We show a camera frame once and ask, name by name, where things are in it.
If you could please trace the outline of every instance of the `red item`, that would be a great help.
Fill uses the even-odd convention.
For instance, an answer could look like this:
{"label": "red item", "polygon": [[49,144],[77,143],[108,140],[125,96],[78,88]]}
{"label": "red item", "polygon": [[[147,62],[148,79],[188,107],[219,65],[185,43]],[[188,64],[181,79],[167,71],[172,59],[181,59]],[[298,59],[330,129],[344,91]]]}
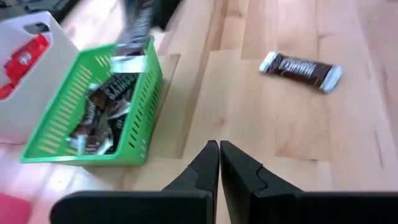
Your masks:
{"label": "red item", "polygon": [[4,68],[12,84],[18,84],[48,46],[47,39],[39,34],[11,55],[10,61],[4,65]]}
{"label": "red item", "polygon": [[22,199],[0,194],[0,223],[26,224],[29,221],[31,207]]}
{"label": "red item", "polygon": [[0,100],[7,98],[14,90],[14,85],[11,83],[0,86]]}

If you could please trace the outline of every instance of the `pink object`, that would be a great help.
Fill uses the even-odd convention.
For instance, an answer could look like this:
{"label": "pink object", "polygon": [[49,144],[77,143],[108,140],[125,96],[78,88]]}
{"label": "pink object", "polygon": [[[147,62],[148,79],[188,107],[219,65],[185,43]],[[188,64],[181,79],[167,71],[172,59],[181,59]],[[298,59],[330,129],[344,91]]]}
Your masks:
{"label": "pink object", "polygon": [[29,202],[0,194],[0,223],[26,224],[29,221],[29,217]]}

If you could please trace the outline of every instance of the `white container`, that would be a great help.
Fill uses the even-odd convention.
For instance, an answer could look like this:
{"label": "white container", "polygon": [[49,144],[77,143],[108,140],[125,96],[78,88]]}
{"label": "white container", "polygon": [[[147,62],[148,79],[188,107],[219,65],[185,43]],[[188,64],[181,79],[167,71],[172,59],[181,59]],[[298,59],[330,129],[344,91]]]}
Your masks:
{"label": "white container", "polygon": [[29,14],[0,22],[0,80],[4,80],[3,65],[12,53],[28,43],[34,35],[24,27],[45,24],[49,32],[42,33],[50,43],[47,50],[30,68],[16,89],[0,100],[0,142],[26,142],[45,112],[47,103],[60,88],[64,76],[72,67],[79,50],[66,36],[58,22],[48,12]]}

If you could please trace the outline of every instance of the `green basket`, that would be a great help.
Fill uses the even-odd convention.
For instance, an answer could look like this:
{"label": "green basket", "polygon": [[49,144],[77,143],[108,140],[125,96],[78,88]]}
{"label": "green basket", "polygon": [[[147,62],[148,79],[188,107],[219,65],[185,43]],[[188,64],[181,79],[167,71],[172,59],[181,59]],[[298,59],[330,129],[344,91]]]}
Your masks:
{"label": "green basket", "polygon": [[115,45],[82,51],[62,86],[49,104],[30,137],[22,163],[55,162],[83,165],[142,165],[155,120],[155,109],[162,84],[162,71],[151,38],[146,50],[145,72],[139,75],[120,142],[112,155],[77,155],[65,138],[75,129],[84,113],[85,93],[90,83],[103,83],[111,75],[110,58]]}

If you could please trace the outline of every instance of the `wooden countertop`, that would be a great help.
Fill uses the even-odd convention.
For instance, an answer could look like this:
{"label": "wooden countertop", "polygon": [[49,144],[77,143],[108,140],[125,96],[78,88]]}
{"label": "wooden countertop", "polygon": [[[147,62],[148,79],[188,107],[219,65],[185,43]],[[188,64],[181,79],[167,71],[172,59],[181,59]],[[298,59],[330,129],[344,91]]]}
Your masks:
{"label": "wooden countertop", "polygon": [[[121,15],[109,8],[120,10],[106,6],[107,17],[88,16],[97,20],[92,30],[77,25],[85,13],[65,21],[77,46],[117,38],[111,30],[122,25],[109,18]],[[397,190],[397,11],[398,2],[383,0],[186,0],[160,38],[171,82],[147,164],[21,165],[21,147],[12,146],[0,150],[0,190],[32,202],[30,223],[47,223],[53,203],[77,190],[162,189],[209,139],[231,141],[303,190]],[[338,64],[345,73],[324,95],[259,74],[270,50]],[[230,223],[219,187],[217,223]]]}

